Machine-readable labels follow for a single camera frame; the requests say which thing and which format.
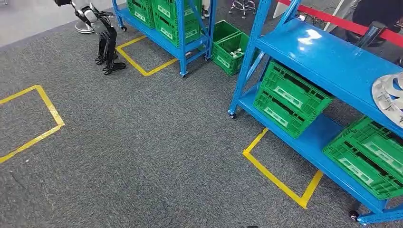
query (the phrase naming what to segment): gray floor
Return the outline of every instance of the gray floor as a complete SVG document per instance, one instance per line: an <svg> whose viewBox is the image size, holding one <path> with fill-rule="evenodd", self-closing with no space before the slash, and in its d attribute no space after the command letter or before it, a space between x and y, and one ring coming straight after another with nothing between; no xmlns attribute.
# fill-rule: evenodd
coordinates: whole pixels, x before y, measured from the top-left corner
<svg viewBox="0 0 403 228"><path fill-rule="evenodd" d="M226 11L220 3L217 19L250 30L253 17ZM354 199L329 178L305 210L242 155L264 127L228 117L236 77L203 59L187 78L178 63L104 76L97 36L73 25L0 49L0 97L41 85L66 124L0 165L1 228L360 227L347 216ZM118 43L139 36L130 28ZM125 51L146 70L171 58L146 39ZM56 125L36 92L0 108L1 155ZM360 115L338 100L326 114L343 125ZM252 154L298 194L316 171L271 132Z"/></svg>

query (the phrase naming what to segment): stacked crate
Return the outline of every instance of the stacked crate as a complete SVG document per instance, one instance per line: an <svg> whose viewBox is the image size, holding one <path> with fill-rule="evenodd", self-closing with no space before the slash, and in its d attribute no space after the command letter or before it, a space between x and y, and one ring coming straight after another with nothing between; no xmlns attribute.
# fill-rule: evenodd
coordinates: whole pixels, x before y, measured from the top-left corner
<svg viewBox="0 0 403 228"><path fill-rule="evenodd" d="M298 138L332 99L325 90L271 60L253 106L293 138Z"/></svg>
<svg viewBox="0 0 403 228"><path fill-rule="evenodd" d="M145 24L147 27L154 28L154 17L151 0L127 0L127 7L130 14Z"/></svg>
<svg viewBox="0 0 403 228"><path fill-rule="evenodd" d="M184 1L185 44L200 37L200 24L196 14L201 15L202 1L193 0L197 12L193 12L187 0ZM175 0L152 0L155 29L176 47L179 47L178 14Z"/></svg>
<svg viewBox="0 0 403 228"><path fill-rule="evenodd" d="M378 199L403 195L403 140L364 116L323 152Z"/></svg>

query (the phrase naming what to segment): shelf rack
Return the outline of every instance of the shelf rack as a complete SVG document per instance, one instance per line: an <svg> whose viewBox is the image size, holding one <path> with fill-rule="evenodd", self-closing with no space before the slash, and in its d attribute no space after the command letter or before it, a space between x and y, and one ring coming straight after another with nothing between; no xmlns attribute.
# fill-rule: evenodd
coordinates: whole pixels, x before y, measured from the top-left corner
<svg viewBox="0 0 403 228"><path fill-rule="evenodd" d="M156 44L161 46L175 58L177 58L180 62L181 70L180 74L184 77L188 71L186 65L193 60L197 59L201 55L205 55L205 59L211 58L211 49L212 49L212 37L214 32L214 21L215 21L215 7L216 0L211 0L210 4L210 17L209 17L209 26L205 27L201 14L195 13L196 19L198 20L203 33L200 38L185 44L185 28L184 28L184 0L175 0L176 2L176 12L178 13L178 30L179 30L179 47L175 47L171 42L169 42L165 37L163 37L158 31L155 29L148 28L142 22L138 21L134 18L128 8L119 9L116 0L112 0L112 4L116 13L117 23L121 29L126 30L126 27L123 24L123 20L126 21L129 25L138 29L141 33L146 35L149 39L154 41ZM197 12L193 0L188 0L190 7L193 12ZM186 58L186 53L197 49L201 45L205 45L205 48L200 50L197 54L191 56L190 58Z"/></svg>
<svg viewBox="0 0 403 228"><path fill-rule="evenodd" d="M266 70L258 83L244 92L246 82L266 54L403 137L403 129L379 111L371 95L372 83L376 78L401 72L403 69L296 19L294 15L300 0L293 0L276 28L261 36L270 4L271 0L259 2L228 113L235 118L237 107L244 109L370 209L370 213L359 215L357 218L362 225L403 219L403 204L386 209L387 200L378 200L323 154L322 149L342 130L342 126L321 114L299 138L293 139L253 107L255 95ZM256 48L260 49L260 54L252 64Z"/></svg>

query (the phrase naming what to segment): yellow floor tape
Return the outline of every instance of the yellow floor tape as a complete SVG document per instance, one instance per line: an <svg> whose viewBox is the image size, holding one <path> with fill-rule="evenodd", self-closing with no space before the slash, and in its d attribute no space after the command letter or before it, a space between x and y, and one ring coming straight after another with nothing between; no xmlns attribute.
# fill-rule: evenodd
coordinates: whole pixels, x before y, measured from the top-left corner
<svg viewBox="0 0 403 228"><path fill-rule="evenodd" d="M126 47L126 46L128 46L128 45L131 45L131 44L133 44L133 43L135 43L135 42L137 42L137 41L140 41L140 40L142 40L142 39L144 39L144 38L146 38L146 37L147 37L147 36L141 36L141 37L136 38L136 39L134 39L134 40L131 40L131 41L127 42L127 43L124 43L124 44L122 44L122 45L119 45L119 46L116 48L117 52L119 52L119 53L120 53L131 65L133 65L143 76L150 76L150 75L153 75L153 74L155 74L156 72L158 72L158 71L164 69L165 67L171 65L172 63L178 61L177 58L173 58L173 59L169 60L168 62L162 64L161 66L152 69L152 70L149 71L149 72L145 71L140 65L138 65L130 56L128 56L128 55L123 51L123 48Z"/></svg>
<svg viewBox="0 0 403 228"><path fill-rule="evenodd" d="M4 99L0 100L0 105L14 99L17 98L23 94L26 94L32 90L36 89L39 96L42 98L43 102L45 103L46 107L49 109L50 113L52 114L53 118L55 119L56 123L58 124L56 127L53 127L52 129L48 130L47 132L39 135L38 137L28 141L27 143L25 143L24 145L22 145L21 147L17 148L16 150L10 152L9 154L0 157L0 164L7 161L8 159L10 159L11 157L13 157L14 155L16 155L17 153L25 150L26 148L36 144L37 142L41 141L42 139L48 137L49 135L55 133L56 131L58 131L62 126L64 126L64 122L62 120L62 118L60 117L59 113L56 111L56 108L54 107L54 105L52 104L52 102L49 100L49 97L46 95L45 91L43 90L43 88L40 85L34 85L31 86L30 88L24 89L16 94L13 94L9 97L6 97Z"/></svg>
<svg viewBox="0 0 403 228"><path fill-rule="evenodd" d="M281 182L276 176L274 176L266 167L264 167L258 160L256 160L251 154L250 151L256 146L256 144L262 139L262 137L268 131L265 128L262 133L260 133L252 143L243 151L243 155L261 172L263 173L269 180L271 180L278 188L283 190L288 196L290 196L298 205L302 208L307 209L307 204L309 199L312 197L313 192L315 191L317 185L320 182L320 179L323 176L322 171L318 170L311 182L309 183L307 189L305 190L302 197L299 197L295 192L293 192L287 185Z"/></svg>

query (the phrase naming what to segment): black robot leg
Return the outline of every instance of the black robot leg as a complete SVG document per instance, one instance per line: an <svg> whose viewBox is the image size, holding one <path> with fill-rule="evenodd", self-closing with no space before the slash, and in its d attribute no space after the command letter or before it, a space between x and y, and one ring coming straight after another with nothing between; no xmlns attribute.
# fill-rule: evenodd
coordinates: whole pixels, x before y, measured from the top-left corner
<svg viewBox="0 0 403 228"><path fill-rule="evenodd" d="M95 63L97 65L102 65L106 61L105 48L107 42L107 39L101 38L101 36L99 36L98 57L95 59Z"/></svg>
<svg viewBox="0 0 403 228"><path fill-rule="evenodd" d="M107 42L106 46L106 67L103 69L104 75L108 75L114 71L125 69L126 64L125 63L115 63L115 58L116 58L116 53L115 53L115 47L116 47L116 30L114 28L110 29L110 37Z"/></svg>

